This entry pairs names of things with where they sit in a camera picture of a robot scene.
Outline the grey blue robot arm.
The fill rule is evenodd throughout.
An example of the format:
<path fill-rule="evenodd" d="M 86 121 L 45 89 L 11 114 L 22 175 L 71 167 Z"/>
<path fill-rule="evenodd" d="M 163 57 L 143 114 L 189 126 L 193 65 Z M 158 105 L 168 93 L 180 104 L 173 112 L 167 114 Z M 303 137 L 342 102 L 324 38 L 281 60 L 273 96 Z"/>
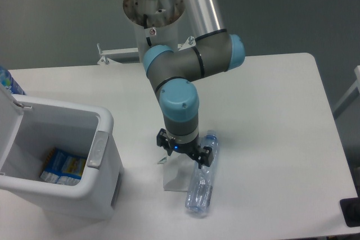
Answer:
<path fill-rule="evenodd" d="M 139 59 L 163 113 L 157 145 L 210 166 L 215 153 L 199 142 L 194 81 L 239 67 L 240 37 L 228 33 L 217 0 L 124 0 L 123 10 L 140 28 Z"/>

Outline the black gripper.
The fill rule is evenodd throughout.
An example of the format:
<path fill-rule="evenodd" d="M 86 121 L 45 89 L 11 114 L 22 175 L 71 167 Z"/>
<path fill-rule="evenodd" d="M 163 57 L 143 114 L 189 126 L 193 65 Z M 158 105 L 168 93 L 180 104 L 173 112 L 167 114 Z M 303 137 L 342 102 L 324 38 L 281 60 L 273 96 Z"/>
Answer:
<path fill-rule="evenodd" d="M 161 128 L 156 136 L 156 144 L 165 149 L 168 156 L 171 156 L 173 152 L 186 154 L 198 163 L 199 169 L 203 166 L 210 167 L 213 162 L 213 148 L 211 146 L 200 147 L 198 135 L 194 140 L 181 144 L 174 139 L 169 139 L 166 130 Z"/>

